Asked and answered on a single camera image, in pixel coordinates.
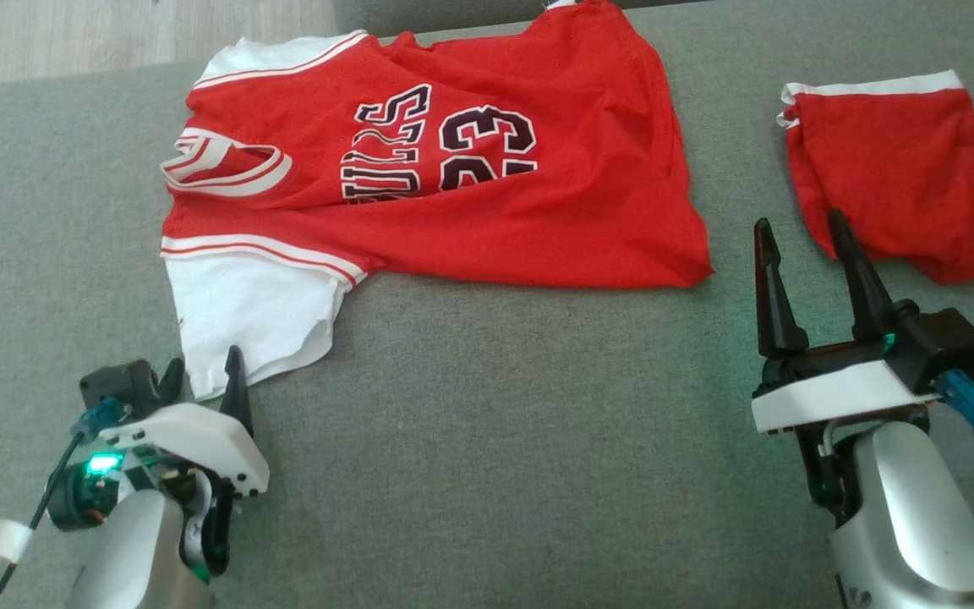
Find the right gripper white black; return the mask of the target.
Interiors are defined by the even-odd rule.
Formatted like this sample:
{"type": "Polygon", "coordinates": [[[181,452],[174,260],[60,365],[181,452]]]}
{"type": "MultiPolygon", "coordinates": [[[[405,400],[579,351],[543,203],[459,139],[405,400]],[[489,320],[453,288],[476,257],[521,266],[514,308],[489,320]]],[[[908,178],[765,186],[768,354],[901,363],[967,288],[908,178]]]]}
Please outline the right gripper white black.
{"type": "Polygon", "coordinates": [[[751,413],[758,432],[795,433],[807,473],[809,497],[820,508],[847,508],[857,485],[844,448],[832,435],[839,425],[900,420],[930,428],[927,405],[934,392],[915,394],[883,359],[892,331],[893,302],[839,209],[828,213],[834,252],[849,288],[858,342],[809,348],[807,332],[795,320],[780,274],[780,247],[766,218],[754,224],[755,316],[758,353],[767,358],[751,413]]]}

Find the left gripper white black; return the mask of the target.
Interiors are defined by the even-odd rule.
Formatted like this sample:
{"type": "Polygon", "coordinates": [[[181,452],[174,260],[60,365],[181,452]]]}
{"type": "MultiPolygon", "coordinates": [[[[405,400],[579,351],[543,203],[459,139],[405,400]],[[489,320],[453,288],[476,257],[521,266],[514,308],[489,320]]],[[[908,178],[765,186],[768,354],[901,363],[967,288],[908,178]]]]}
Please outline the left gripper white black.
{"type": "Polygon", "coordinates": [[[196,403],[174,404],[182,394],[184,361],[171,359],[159,381],[160,405],[170,406],[147,419],[104,429],[100,439],[115,448],[157,447],[228,478],[237,493],[266,493],[271,468],[254,440],[246,363],[237,346],[229,347],[225,373],[219,412],[196,403]]]}

